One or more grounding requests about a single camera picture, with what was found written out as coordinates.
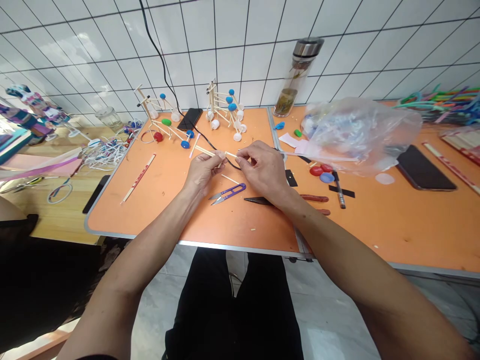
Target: white wire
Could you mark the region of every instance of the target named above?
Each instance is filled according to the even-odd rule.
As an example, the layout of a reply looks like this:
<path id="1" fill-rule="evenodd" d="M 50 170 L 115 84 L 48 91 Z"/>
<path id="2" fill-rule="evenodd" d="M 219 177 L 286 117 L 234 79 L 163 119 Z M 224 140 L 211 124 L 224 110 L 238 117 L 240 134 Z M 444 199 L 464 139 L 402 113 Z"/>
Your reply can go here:
<path id="1" fill-rule="evenodd" d="M 68 187 L 68 192 L 66 193 L 66 195 L 64 197 L 62 197 L 60 200 L 57 200 L 57 201 L 51 201 L 50 200 L 50 196 L 56 192 L 57 190 L 60 190 L 61 188 L 63 187 Z M 56 187 L 54 188 L 46 197 L 46 202 L 49 203 L 49 204 L 58 204 L 58 203 L 61 203 L 63 200 L 65 200 L 66 198 L 69 197 L 69 195 L 72 193 L 72 190 L 74 189 L 74 187 L 72 186 L 71 183 L 67 182 L 67 183 L 64 183 L 62 185 L 60 185 L 59 187 Z"/>

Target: clear plastic bag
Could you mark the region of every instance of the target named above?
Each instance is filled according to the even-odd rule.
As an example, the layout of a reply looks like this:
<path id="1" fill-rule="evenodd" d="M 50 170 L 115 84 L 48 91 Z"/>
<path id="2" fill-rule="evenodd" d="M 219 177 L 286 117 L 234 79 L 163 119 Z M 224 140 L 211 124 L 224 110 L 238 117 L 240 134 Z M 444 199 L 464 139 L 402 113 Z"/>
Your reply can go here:
<path id="1" fill-rule="evenodd" d="M 346 97 L 307 107 L 302 131 L 309 138 L 305 156 L 337 170 L 373 176 L 398 164 L 422 128 L 415 111 Z"/>

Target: orange table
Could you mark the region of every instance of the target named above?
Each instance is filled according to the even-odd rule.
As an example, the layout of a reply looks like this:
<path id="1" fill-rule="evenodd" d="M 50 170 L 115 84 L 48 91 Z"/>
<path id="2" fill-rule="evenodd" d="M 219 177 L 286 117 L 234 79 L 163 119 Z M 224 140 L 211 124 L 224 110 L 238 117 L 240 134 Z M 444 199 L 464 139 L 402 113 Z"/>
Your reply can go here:
<path id="1" fill-rule="evenodd" d="M 286 122 L 284 130 L 274 130 L 273 133 L 281 136 L 289 132 L 292 135 L 295 129 L 300 129 L 304 111 L 304 107 L 295 107 L 287 118 L 270 117 L 275 124 Z M 241 142 L 233 141 L 232 129 L 226 128 L 223 123 L 220 129 L 210 131 L 205 116 L 198 122 L 198 128 L 216 147 L 231 153 L 254 140 L 274 145 L 267 109 L 245 110 L 243 122 L 248 130 Z M 477 184 L 480 183 L 480 168 L 441 141 L 438 129 L 426 125 L 414 143 L 458 186 L 457 191 L 416 190 L 396 168 L 387 171 L 395 178 L 395 183 L 391 185 L 382 185 L 374 178 L 340 173 L 342 188 L 355 191 L 356 194 L 355 199 L 345 197 L 347 208 L 342 210 L 337 194 L 329 191 L 327 184 L 310 175 L 309 165 L 305 161 L 289 156 L 285 166 L 293 172 L 298 183 L 295 189 L 300 194 L 330 198 L 327 203 L 311 203 L 314 207 L 329 209 L 330 219 L 358 237 L 394 267 L 480 277 L 480 241 L 477 235 L 480 197 L 445 168 L 421 142 L 428 141 Z M 203 138 L 198 144 L 211 149 Z M 293 150 L 282 142 L 280 146 L 284 151 Z M 127 202 L 120 205 L 154 152 L 157 156 L 148 172 Z M 189 153 L 189 150 L 180 148 L 178 139 L 151 144 L 136 140 L 90 210 L 85 220 L 86 229 L 98 235 L 134 238 L 181 189 L 188 171 Z M 229 165 L 224 173 L 238 182 L 245 182 L 243 174 Z M 233 185 L 217 176 L 210 192 L 216 194 Z M 221 204 L 210 206 L 213 200 L 204 200 L 182 233 L 179 243 L 299 258 L 312 257 L 309 253 L 301 253 L 292 224 L 277 209 L 243 201 L 243 198 L 253 196 L 258 194 L 247 183 L 247 190 Z"/>
<path id="2" fill-rule="evenodd" d="M 305 108 L 295 107 L 283 119 L 278 136 L 300 129 Z M 342 189 L 355 192 L 346 196 L 346 209 L 340 209 L 337 194 L 317 177 L 309 174 L 309 165 L 289 156 L 286 168 L 292 170 L 300 194 L 328 196 L 330 201 L 313 206 L 329 209 L 330 219 L 341 225 L 372 248 L 394 267 L 444 274 L 480 277 L 480 196 L 448 170 L 422 142 L 429 142 L 474 183 L 480 184 L 480 167 L 461 155 L 438 137 L 440 125 L 424 125 L 414 145 L 456 186 L 452 192 L 414 189 L 394 167 L 386 173 L 395 178 L 382 185 L 374 178 L 339 173 Z M 280 142 L 283 151 L 293 148 Z"/>

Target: black pants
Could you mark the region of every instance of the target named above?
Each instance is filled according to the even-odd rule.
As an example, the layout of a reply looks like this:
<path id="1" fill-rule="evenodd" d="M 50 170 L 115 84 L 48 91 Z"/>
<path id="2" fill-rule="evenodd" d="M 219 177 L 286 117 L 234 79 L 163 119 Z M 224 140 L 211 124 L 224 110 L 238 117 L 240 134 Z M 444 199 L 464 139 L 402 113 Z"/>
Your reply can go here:
<path id="1" fill-rule="evenodd" d="M 236 298 L 226 251 L 199 247 L 165 335 L 168 359 L 303 359 L 280 256 L 248 254 Z"/>

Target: red ball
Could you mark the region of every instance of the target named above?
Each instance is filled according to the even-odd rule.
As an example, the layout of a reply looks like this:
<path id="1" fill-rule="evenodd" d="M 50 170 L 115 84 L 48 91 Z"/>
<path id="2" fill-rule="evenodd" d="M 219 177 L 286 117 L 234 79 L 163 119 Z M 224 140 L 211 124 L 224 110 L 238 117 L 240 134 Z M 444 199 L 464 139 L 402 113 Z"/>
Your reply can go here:
<path id="1" fill-rule="evenodd" d="M 320 176 L 324 173 L 323 169 L 320 166 L 314 166 L 310 168 L 310 174 L 313 176 Z"/>
<path id="2" fill-rule="evenodd" d="M 153 134 L 153 138 L 156 140 L 157 143 L 159 143 L 164 139 L 164 136 L 161 132 L 156 132 Z"/>
<path id="3" fill-rule="evenodd" d="M 324 173 L 331 173 L 334 170 L 333 167 L 331 167 L 330 165 L 327 165 L 327 164 L 322 164 L 321 168 L 322 168 Z"/>

